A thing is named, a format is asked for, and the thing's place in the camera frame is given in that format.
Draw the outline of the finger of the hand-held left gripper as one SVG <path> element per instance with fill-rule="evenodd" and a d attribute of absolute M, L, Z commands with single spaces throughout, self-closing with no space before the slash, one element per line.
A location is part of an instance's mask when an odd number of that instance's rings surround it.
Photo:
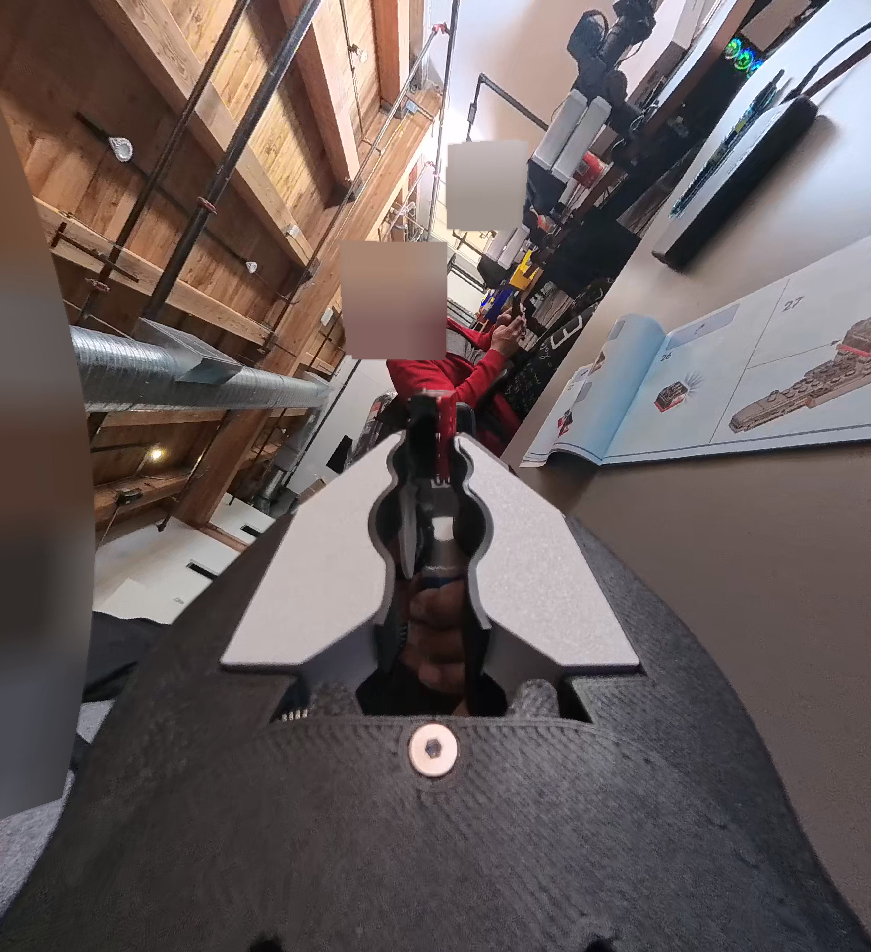
<path fill-rule="evenodd" d="M 399 562 L 405 579 L 412 579 L 417 572 L 417 561 L 422 549 L 419 517 L 419 487 L 417 482 L 407 482 L 399 491 Z"/>

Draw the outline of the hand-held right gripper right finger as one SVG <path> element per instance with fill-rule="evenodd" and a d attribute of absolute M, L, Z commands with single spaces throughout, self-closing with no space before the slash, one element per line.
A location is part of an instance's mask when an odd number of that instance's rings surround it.
<path fill-rule="evenodd" d="M 633 671 L 640 660 L 564 515 L 465 434 L 462 502 L 477 548 L 468 590 L 481 669 L 503 689 Z"/>

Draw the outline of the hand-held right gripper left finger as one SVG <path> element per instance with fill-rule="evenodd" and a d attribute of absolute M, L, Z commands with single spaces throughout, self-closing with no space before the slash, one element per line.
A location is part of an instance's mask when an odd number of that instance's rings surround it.
<path fill-rule="evenodd" d="M 223 669 L 352 690 L 377 670 L 375 629 L 395 581 L 377 522 L 397 489 L 393 457 L 404 441 L 389 436 L 299 507 L 219 660 Z"/>

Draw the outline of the red and clear brick assembly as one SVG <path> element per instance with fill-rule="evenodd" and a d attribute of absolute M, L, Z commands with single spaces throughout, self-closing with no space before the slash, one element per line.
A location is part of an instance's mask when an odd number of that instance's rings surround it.
<path fill-rule="evenodd" d="M 457 398 L 454 391 L 443 391 L 435 397 L 436 438 L 435 451 L 436 477 L 440 482 L 451 482 L 451 454 L 456 433 Z"/>

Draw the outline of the grey-brown desk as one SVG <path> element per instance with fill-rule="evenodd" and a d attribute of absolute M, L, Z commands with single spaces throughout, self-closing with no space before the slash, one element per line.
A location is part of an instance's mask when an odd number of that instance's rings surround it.
<path fill-rule="evenodd" d="M 668 329 L 871 234 L 871 54 L 684 273 L 659 212 L 504 455 L 517 466 L 616 319 Z M 871 935 L 871 444 L 519 475 L 687 624 L 755 721 L 826 871 Z"/>

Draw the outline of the person's left hand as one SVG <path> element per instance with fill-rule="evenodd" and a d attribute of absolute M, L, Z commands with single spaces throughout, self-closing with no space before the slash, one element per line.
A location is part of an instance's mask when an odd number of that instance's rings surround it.
<path fill-rule="evenodd" d="M 466 589 L 461 579 L 426 588 L 421 575 L 406 584 L 406 640 L 399 660 L 425 687 L 452 698 L 454 716 L 468 716 L 462 632 Z"/>

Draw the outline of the black jacket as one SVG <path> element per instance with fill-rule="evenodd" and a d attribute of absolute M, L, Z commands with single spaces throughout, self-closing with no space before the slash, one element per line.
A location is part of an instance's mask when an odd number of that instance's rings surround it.
<path fill-rule="evenodd" d="M 178 668 L 177 629 L 176 623 L 93 612 L 82 703 L 116 699 L 141 669 L 141 677 L 149 683 L 167 682 Z"/>

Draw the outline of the open instruction booklet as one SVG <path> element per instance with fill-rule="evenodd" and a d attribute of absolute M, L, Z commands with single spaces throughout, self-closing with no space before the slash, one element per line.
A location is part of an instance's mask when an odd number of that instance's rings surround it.
<path fill-rule="evenodd" d="M 611 328 L 522 465 L 598 466 L 871 441 L 871 235 L 665 334 Z"/>

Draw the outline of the white box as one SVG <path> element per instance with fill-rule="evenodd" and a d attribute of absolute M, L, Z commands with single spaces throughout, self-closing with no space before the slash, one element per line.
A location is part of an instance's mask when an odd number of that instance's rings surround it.
<path fill-rule="evenodd" d="M 544 138 L 531 160 L 544 172 L 550 172 L 587 110 L 587 99 L 582 92 L 572 89 L 562 101 Z"/>
<path fill-rule="evenodd" d="M 552 166 L 554 177 L 563 183 L 578 176 L 584 178 L 588 168 L 586 156 L 600 130 L 606 125 L 610 112 L 611 105 L 603 97 L 594 97 L 589 102 Z"/>

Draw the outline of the long black box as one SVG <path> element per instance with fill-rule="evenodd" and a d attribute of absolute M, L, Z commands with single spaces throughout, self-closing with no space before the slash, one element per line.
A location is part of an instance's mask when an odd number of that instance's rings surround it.
<path fill-rule="evenodd" d="M 762 113 L 704 180 L 685 208 L 671 215 L 652 255 L 668 268 L 693 261 L 768 173 L 813 125 L 817 105 L 797 96 Z"/>

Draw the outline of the computer with lit fans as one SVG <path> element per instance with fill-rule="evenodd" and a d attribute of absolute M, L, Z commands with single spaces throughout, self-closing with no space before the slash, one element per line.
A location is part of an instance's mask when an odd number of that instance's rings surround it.
<path fill-rule="evenodd" d="M 724 48 L 723 59 L 743 78 L 753 75 L 767 59 L 759 47 L 736 32 Z"/>

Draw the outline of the silver air duct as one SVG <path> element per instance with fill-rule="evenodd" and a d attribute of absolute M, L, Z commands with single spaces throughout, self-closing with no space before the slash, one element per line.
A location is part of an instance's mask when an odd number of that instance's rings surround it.
<path fill-rule="evenodd" d="M 172 328 L 138 341 L 72 326 L 88 412 L 274 410 L 323 406 L 329 386 L 235 362 Z"/>

